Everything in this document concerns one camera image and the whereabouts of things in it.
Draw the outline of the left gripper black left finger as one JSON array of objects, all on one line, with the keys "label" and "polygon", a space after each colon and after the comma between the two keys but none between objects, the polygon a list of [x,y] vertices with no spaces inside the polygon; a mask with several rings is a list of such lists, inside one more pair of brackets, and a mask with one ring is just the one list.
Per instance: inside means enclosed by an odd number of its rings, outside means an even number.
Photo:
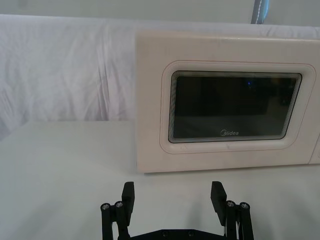
[{"label": "left gripper black left finger", "polygon": [[101,210],[101,229],[103,240],[113,240],[113,223],[117,224],[118,239],[130,240],[128,226],[130,225],[131,215],[135,202],[135,187],[133,181],[124,184],[121,200],[114,205],[103,203]]}]

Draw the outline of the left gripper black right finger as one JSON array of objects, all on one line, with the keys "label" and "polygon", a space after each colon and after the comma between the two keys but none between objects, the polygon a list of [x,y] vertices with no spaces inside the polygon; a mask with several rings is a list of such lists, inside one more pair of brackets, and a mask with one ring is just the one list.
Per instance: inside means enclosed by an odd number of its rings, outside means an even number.
[{"label": "left gripper black right finger", "polygon": [[220,224],[224,227],[226,240],[254,239],[251,207],[248,203],[236,204],[228,200],[223,184],[219,181],[211,183],[211,202]]}]

